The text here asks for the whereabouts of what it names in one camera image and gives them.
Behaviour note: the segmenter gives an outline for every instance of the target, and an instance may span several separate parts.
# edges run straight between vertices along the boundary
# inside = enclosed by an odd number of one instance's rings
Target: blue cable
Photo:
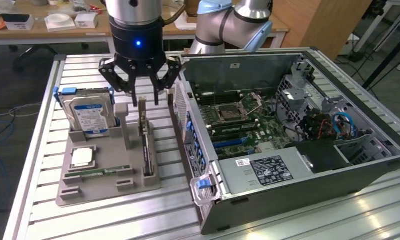
[[[15,124],[10,121],[0,121],[0,124],[8,124],[11,126],[11,131],[10,134],[0,140],[0,143],[3,143],[14,134],[15,132]],[[10,174],[8,174],[8,169],[6,166],[6,163],[0,160],[0,169],[2,169],[2,173],[6,179],[6,183],[7,183],[7,191],[4,193],[4,196],[0,198],[0,204],[4,202],[6,199],[10,198],[11,195],[11,181],[10,181]]]
[[[8,169],[2,160],[0,160],[0,169],[2,169],[3,176],[6,178],[6,182],[7,182],[7,186],[8,186],[4,196],[0,198],[0,204],[2,204],[4,202],[4,200],[10,197],[10,194],[11,194],[11,181],[10,181]]]
[[[11,125],[11,131],[10,131],[8,135],[0,140],[0,143],[3,143],[6,140],[8,140],[8,138],[12,136],[12,134],[15,132],[15,124],[10,121],[0,121],[0,124]]]
[[[347,113],[345,113],[345,112],[338,112],[338,113],[335,113],[335,115],[333,116],[333,124],[334,124],[334,129],[335,129],[335,131],[337,131],[339,134],[342,134],[342,131],[341,131],[339,126],[338,126],[338,124],[337,124],[337,116],[343,116],[343,117],[346,117],[346,118],[349,119],[349,122],[350,122],[350,125],[351,125],[351,128],[353,128],[353,133],[354,133],[354,135],[357,136],[358,129],[357,129],[357,126],[355,126],[355,121],[354,121],[353,117],[351,117]]]

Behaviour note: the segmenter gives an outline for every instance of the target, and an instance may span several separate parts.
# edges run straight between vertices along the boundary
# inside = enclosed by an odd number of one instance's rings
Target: hard drive label
[[[102,134],[108,131],[107,118],[102,115],[102,104],[79,105],[75,107],[82,129],[88,134]]]
[[[293,180],[293,174],[281,156],[251,160],[259,183],[263,186]]]

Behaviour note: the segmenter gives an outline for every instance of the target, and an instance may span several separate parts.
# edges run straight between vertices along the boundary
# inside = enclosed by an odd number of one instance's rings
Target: floor
[[[362,36],[366,32],[371,19],[363,20],[355,30],[355,34]],[[371,40],[375,39],[377,35],[389,27],[386,23],[382,23]],[[397,32],[394,37],[386,44],[382,52],[374,54],[374,61],[367,61],[365,64],[361,74],[365,78],[370,77],[374,70],[382,63],[387,54],[400,41],[400,32]],[[18,55],[28,49],[27,46],[19,46],[19,52],[11,52],[7,46],[0,47],[0,108],[16,107],[26,104],[39,103],[43,99],[43,94],[47,86],[50,77],[50,71],[54,63],[54,56],[47,51],[38,52],[32,57],[31,61],[26,65],[26,70],[22,73],[12,71],[12,65],[10,62],[18,57]],[[54,48],[60,54],[79,55],[79,54],[106,54],[108,53],[108,47],[103,43],[90,43],[90,49],[83,50],[80,44],[59,44]],[[339,57],[338,60],[343,63],[349,62],[345,57]],[[400,54],[397,57],[394,63],[400,61]],[[350,64],[339,64],[342,69],[351,75],[355,73],[355,68],[359,68],[363,61]],[[354,77],[357,81],[362,83],[359,75]],[[395,70],[382,81],[382,83],[374,88],[374,91],[389,109],[400,118],[400,71]],[[36,113],[39,106],[24,108],[19,114],[26,115]],[[0,117],[0,121],[11,121],[11,116]],[[34,134],[36,125],[36,116],[18,117],[15,120],[15,132],[11,137],[0,144],[0,159],[3,160],[8,178],[4,177],[0,172],[0,239],[3,239],[10,210],[14,204],[14,197],[18,190],[20,176],[24,167],[26,156],[31,144],[31,136]]]

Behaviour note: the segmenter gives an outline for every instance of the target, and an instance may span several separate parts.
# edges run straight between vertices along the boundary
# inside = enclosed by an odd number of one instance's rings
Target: hard drive
[[[115,116],[115,91],[112,88],[78,89],[68,87],[55,98],[67,114],[71,130],[83,131],[88,139],[110,135],[110,128],[119,126]]]

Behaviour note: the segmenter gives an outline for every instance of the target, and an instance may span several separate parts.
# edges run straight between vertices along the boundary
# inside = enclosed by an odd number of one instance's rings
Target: green circuit board
[[[270,104],[263,101],[259,102],[258,95],[249,94],[247,96],[241,102],[201,106],[205,122],[213,126],[213,129],[214,126],[229,124],[229,130],[235,130],[229,135],[225,133],[219,137],[211,131],[213,142],[226,142],[226,140],[214,141],[214,139],[226,138],[226,136],[235,140],[238,138],[245,139],[245,143],[241,145],[215,149],[221,160],[283,149],[295,140],[290,139],[285,125],[273,115],[269,109]],[[241,122],[245,125],[242,127],[238,125],[235,128],[235,124]],[[254,125],[255,129],[245,130],[245,126],[253,127]]]

